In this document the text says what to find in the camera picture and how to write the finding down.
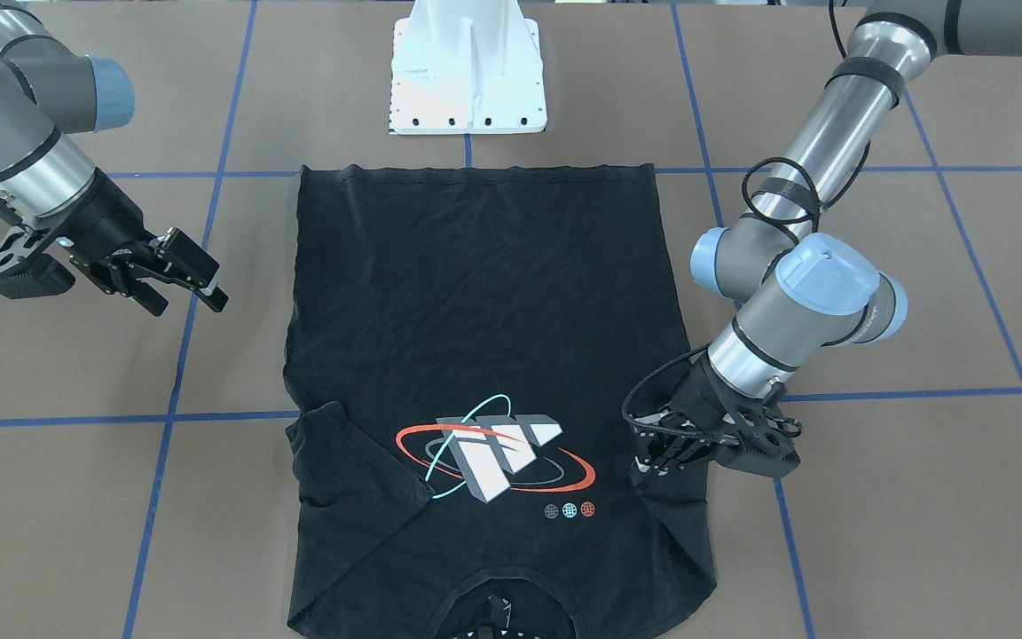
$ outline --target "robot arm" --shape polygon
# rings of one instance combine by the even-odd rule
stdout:
[[[65,133],[131,120],[129,78],[104,57],[74,56],[20,5],[0,3],[0,293],[60,294],[74,276],[44,254],[54,241],[105,293],[152,315],[167,300],[145,279],[194,291],[213,311],[227,295],[219,263],[178,229],[154,236],[143,214]]]
[[[1022,3],[1011,0],[879,0],[850,34],[802,129],[730,229],[702,235],[698,283],[743,303],[668,405],[622,413],[646,475],[699,461],[768,476],[798,465],[798,421],[778,403],[786,381],[823,346],[871,344],[904,323],[904,289],[840,239],[819,233],[827,210],[904,85],[945,53],[1022,56]],[[684,357],[677,363],[683,363]]]

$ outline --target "light blue joint cap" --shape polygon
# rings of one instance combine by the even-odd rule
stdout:
[[[696,240],[696,245],[693,246],[693,259],[690,262],[693,279],[696,279],[696,283],[718,294],[723,293],[721,286],[716,283],[716,244],[721,243],[721,237],[727,230],[725,227],[717,226],[701,235],[701,238]]]
[[[904,286],[901,286],[901,283],[891,278],[891,276],[885,275],[884,272],[881,276],[885,280],[888,280],[889,286],[893,287],[893,316],[889,319],[889,325],[885,327],[885,330],[880,335],[864,344],[877,344],[881,339],[889,338],[893,333],[900,330],[901,326],[904,325],[905,316],[910,314],[910,299],[909,295],[904,294]]]
[[[89,56],[93,64],[93,84],[97,87],[97,126],[93,131],[118,129],[133,120],[137,97],[133,84],[121,64],[108,57]]]
[[[863,254],[826,233],[811,233],[783,256],[776,280],[792,300],[823,315],[863,311],[880,275]]]

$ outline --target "white plastic base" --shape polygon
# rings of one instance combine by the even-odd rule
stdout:
[[[539,24],[515,0],[417,0],[393,28],[389,133],[547,127]]]

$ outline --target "beige tabletop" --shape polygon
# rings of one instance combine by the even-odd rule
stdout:
[[[0,296],[0,639],[294,636],[280,368],[301,165],[654,163],[703,344],[734,308],[692,283],[689,252],[838,61],[821,8],[528,4],[548,130],[397,138],[409,3],[32,8],[129,71],[133,122],[78,142],[150,230],[206,235],[231,303],[174,288],[153,319],[84,280]],[[1022,60],[937,60],[824,230],[904,283],[909,322],[792,380],[806,433],[786,481],[710,470],[718,587],[665,636],[1022,638]]]

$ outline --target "black t-shirt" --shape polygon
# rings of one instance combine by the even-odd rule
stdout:
[[[714,587],[706,468],[636,489],[619,408],[687,349],[648,165],[305,169],[289,626],[643,639],[684,622]]]

